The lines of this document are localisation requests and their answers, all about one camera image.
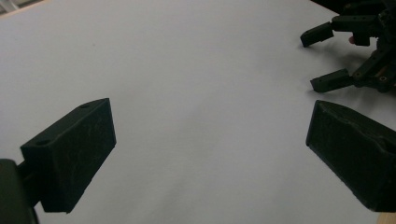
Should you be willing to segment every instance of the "3d-printed part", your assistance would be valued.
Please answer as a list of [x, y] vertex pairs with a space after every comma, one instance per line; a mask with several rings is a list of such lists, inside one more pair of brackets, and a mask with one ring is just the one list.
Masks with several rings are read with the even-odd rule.
[[305, 31], [300, 37], [303, 42], [304, 48], [318, 43], [323, 40], [327, 40], [333, 37], [332, 25], [329, 22], [323, 23], [315, 28]]
[[0, 223], [36, 224], [35, 210], [29, 206], [12, 160], [0, 160]]
[[109, 100], [77, 107], [21, 147], [24, 169], [43, 188], [30, 198], [46, 212], [71, 212], [115, 145]]
[[311, 80], [314, 91], [327, 92], [338, 90], [353, 85], [354, 79], [346, 69], [341, 69], [322, 77], [316, 77]]
[[345, 106], [317, 101], [306, 144], [367, 208], [396, 211], [396, 132]]

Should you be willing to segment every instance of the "black plastic part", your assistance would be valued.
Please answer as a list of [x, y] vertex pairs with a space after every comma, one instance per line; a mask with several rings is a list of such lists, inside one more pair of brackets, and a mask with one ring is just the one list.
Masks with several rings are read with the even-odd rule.
[[303, 46], [306, 48], [310, 45], [327, 40], [333, 37], [332, 25], [329, 22], [323, 23], [313, 29], [305, 31], [300, 37]]
[[337, 16], [332, 18], [332, 29], [340, 32], [368, 33], [374, 26], [376, 16]]
[[316, 77], [311, 80], [314, 91], [327, 92], [338, 90], [353, 85], [354, 79], [349, 76], [346, 69], [341, 69], [322, 77]]
[[42, 181], [44, 210], [71, 212], [115, 145], [108, 99], [77, 107], [24, 144], [25, 165]]
[[26, 200], [17, 165], [11, 160], [0, 160], [0, 223], [38, 223]]
[[345, 106], [317, 101], [306, 144], [367, 208], [396, 211], [396, 132]]
[[353, 40], [357, 46], [370, 46], [370, 36], [365, 33], [353, 33]]

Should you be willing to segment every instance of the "white surface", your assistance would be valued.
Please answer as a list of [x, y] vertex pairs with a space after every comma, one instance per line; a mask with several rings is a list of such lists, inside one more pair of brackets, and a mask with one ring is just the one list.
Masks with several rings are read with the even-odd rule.
[[77, 105], [109, 97], [118, 138], [71, 214], [41, 223], [375, 223], [305, 146], [317, 99], [395, 129], [394, 94], [311, 91], [372, 48], [308, 0], [52, 1], [0, 20], [0, 158]]

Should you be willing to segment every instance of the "white table surface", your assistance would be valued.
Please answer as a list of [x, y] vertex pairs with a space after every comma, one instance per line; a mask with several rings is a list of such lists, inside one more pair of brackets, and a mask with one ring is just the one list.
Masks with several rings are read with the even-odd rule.
[[310, 49], [334, 13], [308, 0], [56, 0], [0, 20], [0, 158], [109, 97], [118, 143], [72, 213], [42, 224], [373, 224], [305, 145], [316, 100], [396, 129], [394, 93], [319, 94], [374, 47]]

